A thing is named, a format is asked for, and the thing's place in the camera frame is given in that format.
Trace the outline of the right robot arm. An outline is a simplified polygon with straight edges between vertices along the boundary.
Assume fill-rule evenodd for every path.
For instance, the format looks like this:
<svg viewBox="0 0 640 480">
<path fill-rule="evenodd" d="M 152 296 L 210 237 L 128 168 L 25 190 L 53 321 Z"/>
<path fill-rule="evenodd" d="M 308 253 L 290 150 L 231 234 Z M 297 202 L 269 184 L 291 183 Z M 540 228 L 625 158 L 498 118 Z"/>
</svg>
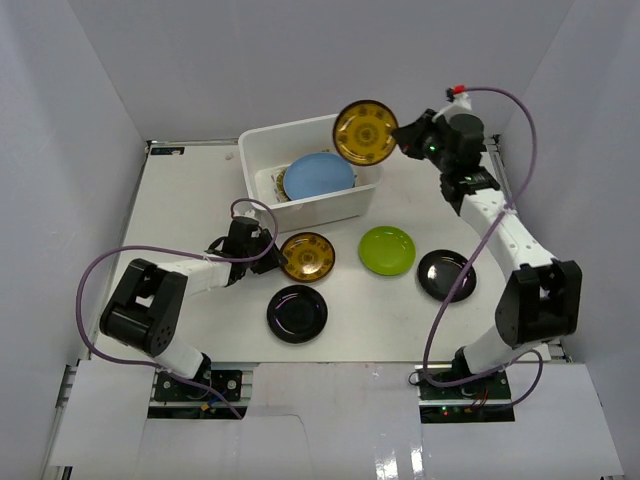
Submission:
<svg viewBox="0 0 640 480">
<path fill-rule="evenodd" d="M 444 199 L 480 236 L 506 280 L 493 326 L 459 348 L 448 371 L 426 379 L 472 399 L 486 389 L 487 376 L 576 331 L 582 271 L 575 261 L 561 261 L 542 247 L 508 205 L 500 184 L 481 164 L 484 125 L 478 117 L 428 109 L 392 136 L 403 154 L 428 159 L 439 170 Z"/>
</svg>

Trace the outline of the yellow patterned plate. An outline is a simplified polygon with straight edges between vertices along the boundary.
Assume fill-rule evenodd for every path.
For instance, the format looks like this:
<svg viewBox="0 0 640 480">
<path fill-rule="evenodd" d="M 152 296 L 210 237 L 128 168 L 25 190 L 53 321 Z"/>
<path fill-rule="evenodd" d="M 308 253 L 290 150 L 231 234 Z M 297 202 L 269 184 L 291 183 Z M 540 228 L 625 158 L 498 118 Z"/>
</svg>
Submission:
<svg viewBox="0 0 640 480">
<path fill-rule="evenodd" d="M 290 236 L 280 247 L 286 264 L 281 268 L 291 280 L 314 283 L 327 277 L 336 263 L 332 243 L 323 235 L 300 232 Z"/>
<path fill-rule="evenodd" d="M 359 100 L 344 107 L 332 127 L 336 153 L 358 167 L 378 165 L 393 152 L 399 127 L 389 107 L 375 100 Z"/>
</svg>

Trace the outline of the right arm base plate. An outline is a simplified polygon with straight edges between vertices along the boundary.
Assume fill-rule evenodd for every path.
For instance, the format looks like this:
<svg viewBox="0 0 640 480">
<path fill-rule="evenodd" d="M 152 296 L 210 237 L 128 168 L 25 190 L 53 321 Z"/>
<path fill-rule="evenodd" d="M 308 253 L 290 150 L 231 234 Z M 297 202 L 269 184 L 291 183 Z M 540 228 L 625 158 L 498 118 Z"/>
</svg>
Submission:
<svg viewBox="0 0 640 480">
<path fill-rule="evenodd" d="M 420 420 L 423 425 L 512 423 L 511 389 L 507 376 L 492 376 L 451 388 L 429 384 L 416 368 L 408 383 L 417 388 Z"/>
</svg>

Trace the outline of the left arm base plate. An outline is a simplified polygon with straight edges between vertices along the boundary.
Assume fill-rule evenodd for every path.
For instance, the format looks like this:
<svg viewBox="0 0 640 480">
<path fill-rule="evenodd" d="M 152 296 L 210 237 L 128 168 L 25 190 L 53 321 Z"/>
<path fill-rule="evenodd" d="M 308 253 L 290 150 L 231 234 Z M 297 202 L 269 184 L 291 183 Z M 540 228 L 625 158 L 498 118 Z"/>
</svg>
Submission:
<svg viewBox="0 0 640 480">
<path fill-rule="evenodd" d="M 200 383 L 206 389 L 186 385 L 166 372 L 156 375 L 152 390 L 149 417 L 164 419 L 230 419 L 239 420 L 228 406 L 210 389 L 216 390 L 243 417 L 243 372 L 241 370 L 210 370 Z"/>
</svg>

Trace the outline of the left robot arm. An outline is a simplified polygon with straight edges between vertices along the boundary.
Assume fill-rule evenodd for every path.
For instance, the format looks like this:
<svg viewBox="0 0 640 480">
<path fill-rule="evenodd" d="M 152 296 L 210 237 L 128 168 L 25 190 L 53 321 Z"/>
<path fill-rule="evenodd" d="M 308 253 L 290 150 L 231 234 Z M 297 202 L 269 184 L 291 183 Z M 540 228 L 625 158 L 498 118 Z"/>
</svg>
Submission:
<svg viewBox="0 0 640 480">
<path fill-rule="evenodd" d="M 211 360 L 176 336 L 183 301 L 229 287 L 247 271 L 261 275 L 287 263 L 267 228 L 235 217 L 228 233 L 195 259 L 131 261 L 101 315 L 100 331 L 177 375 L 177 387 L 188 398 L 202 398 L 211 387 Z"/>
</svg>

